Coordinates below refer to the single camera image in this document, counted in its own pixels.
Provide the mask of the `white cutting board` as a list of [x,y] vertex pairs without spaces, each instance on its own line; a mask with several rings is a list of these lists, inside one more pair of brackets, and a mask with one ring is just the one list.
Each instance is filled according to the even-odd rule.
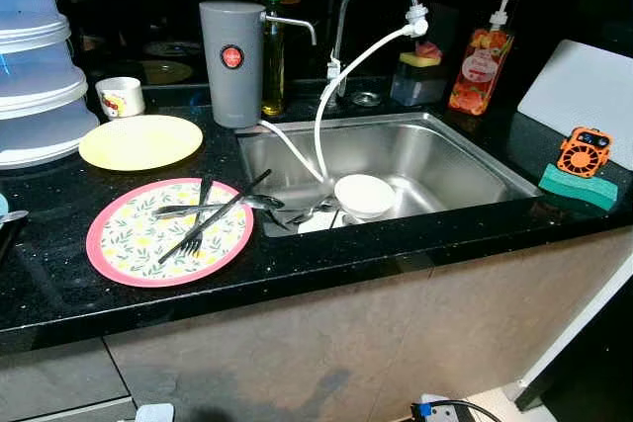
[[633,168],[633,57],[562,40],[518,111],[563,134],[600,129],[613,137],[610,160]]

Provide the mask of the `dark sponge holder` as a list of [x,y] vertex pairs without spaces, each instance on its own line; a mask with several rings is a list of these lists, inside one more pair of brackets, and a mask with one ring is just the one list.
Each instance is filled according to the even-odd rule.
[[443,66],[433,57],[424,57],[417,64],[400,60],[393,75],[390,100],[404,107],[440,102],[447,84]]

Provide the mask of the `silver fork in sink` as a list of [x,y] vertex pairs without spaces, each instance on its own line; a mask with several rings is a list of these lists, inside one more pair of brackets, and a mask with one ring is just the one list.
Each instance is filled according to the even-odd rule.
[[317,202],[317,204],[313,205],[312,207],[309,207],[308,209],[304,210],[302,213],[294,215],[293,218],[286,220],[286,224],[288,224],[288,226],[298,227],[299,224],[302,224],[304,222],[308,222],[308,220],[311,220],[314,217],[314,214],[316,214],[317,212],[330,212],[335,209],[336,209],[336,200],[334,199],[334,197],[322,198],[322,200],[320,202]]

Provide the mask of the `round metal strainer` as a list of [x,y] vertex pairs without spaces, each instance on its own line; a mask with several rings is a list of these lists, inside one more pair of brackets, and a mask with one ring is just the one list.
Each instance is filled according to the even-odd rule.
[[380,93],[368,91],[349,93],[347,98],[356,109],[377,109],[377,107],[383,106],[385,102],[384,97]]

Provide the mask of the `grey water filter jug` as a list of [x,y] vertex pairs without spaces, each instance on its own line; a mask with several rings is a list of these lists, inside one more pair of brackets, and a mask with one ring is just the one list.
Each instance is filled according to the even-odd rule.
[[199,10],[214,120],[227,128],[254,126],[261,116],[265,26],[303,26],[312,42],[316,29],[308,21],[268,14],[257,3],[204,1]]

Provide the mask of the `white bowl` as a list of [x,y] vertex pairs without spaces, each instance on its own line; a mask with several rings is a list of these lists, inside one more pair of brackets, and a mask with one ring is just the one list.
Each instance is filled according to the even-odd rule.
[[383,217],[397,204],[397,192],[375,175],[344,175],[334,184],[334,196],[345,212],[361,219]]

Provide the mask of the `green sponge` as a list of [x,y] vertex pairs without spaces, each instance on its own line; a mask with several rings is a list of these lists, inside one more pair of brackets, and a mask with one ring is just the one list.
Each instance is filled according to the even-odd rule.
[[619,193],[618,186],[613,182],[605,181],[604,178],[583,178],[562,172],[555,164],[544,166],[544,174],[538,187],[552,195],[575,198],[596,205],[607,212],[614,209]]

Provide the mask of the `silver metal fork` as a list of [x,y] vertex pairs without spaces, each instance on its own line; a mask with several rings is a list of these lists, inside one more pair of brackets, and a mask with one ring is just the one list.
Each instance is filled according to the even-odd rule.
[[[200,198],[199,198],[199,206],[207,205],[209,203],[209,197],[212,194],[212,190],[214,188],[214,181],[210,177],[203,177],[202,183],[200,183]],[[198,212],[195,213],[194,227],[200,226],[203,222],[203,213]],[[202,246],[202,232],[190,232],[189,240],[185,242],[184,245],[178,247],[178,252],[182,256],[194,256],[200,246]]]

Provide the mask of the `pink floral plate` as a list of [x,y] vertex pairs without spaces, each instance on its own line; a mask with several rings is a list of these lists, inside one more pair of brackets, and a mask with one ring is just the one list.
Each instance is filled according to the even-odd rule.
[[158,181],[132,189],[104,207],[86,235],[92,267],[114,282],[141,288],[172,287],[215,273],[244,249],[256,223],[252,210],[239,204],[203,231],[202,246],[193,255],[162,255],[194,227],[190,215],[157,219],[158,207],[194,205],[198,178]]

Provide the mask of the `white plate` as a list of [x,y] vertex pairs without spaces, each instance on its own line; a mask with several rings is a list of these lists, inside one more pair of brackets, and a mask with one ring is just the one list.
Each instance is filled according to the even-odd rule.
[[357,226],[357,224],[365,223],[365,219],[345,213],[343,210],[331,212],[316,212],[312,218],[300,223],[297,227],[298,235],[303,233],[320,232],[326,229],[334,229],[339,227]]

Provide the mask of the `white printed mug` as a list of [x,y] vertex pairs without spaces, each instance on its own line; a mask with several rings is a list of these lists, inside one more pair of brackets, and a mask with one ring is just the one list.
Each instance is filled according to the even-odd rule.
[[138,78],[113,77],[95,83],[101,110],[110,121],[143,115],[145,101]]

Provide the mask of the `orange mini fan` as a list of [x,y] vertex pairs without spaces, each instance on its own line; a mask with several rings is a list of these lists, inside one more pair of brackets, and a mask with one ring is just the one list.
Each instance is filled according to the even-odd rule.
[[560,146],[556,166],[561,172],[592,178],[607,163],[613,137],[600,129],[579,126]]

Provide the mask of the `stacked translucent plastic containers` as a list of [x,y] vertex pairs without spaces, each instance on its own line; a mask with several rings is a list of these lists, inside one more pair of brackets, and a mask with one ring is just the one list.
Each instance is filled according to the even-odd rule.
[[0,170],[72,154],[99,124],[69,37],[57,0],[0,0]]

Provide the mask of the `yellow pink dish sponge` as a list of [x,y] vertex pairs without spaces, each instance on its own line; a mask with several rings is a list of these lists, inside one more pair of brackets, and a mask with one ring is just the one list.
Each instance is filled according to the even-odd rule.
[[417,43],[412,52],[402,52],[399,61],[410,65],[411,68],[429,68],[440,64],[442,51],[433,42]]

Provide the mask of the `green-capped oil bottle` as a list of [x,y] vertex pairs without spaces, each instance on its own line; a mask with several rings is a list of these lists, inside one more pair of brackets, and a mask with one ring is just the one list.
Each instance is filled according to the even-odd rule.
[[[279,16],[281,0],[265,0],[265,14]],[[262,114],[266,118],[280,118],[284,114],[284,34],[282,26],[272,21],[263,21],[263,65]]]

